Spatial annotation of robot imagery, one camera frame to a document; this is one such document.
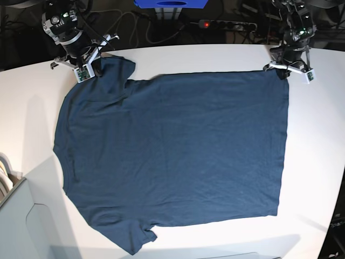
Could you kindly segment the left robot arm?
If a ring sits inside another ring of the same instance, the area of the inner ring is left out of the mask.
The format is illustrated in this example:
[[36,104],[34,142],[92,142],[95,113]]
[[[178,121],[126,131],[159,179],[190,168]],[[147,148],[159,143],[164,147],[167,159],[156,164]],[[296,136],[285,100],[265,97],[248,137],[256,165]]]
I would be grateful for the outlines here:
[[273,1],[272,4],[279,11],[284,34],[280,45],[270,49],[271,61],[263,70],[275,70],[281,80],[295,73],[301,82],[310,84],[316,79],[309,53],[309,42],[316,32],[311,14],[304,1]]

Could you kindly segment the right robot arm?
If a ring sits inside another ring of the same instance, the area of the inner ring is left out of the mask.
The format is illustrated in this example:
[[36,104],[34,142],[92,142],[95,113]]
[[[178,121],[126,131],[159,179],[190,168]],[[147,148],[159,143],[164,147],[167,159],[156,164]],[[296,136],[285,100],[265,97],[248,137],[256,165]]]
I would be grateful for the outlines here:
[[46,1],[42,15],[42,27],[55,45],[66,52],[53,60],[53,70],[64,65],[73,70],[78,83],[94,77],[102,77],[101,50],[112,47],[111,40],[117,34],[101,35],[95,31],[87,15],[93,15],[93,1]]

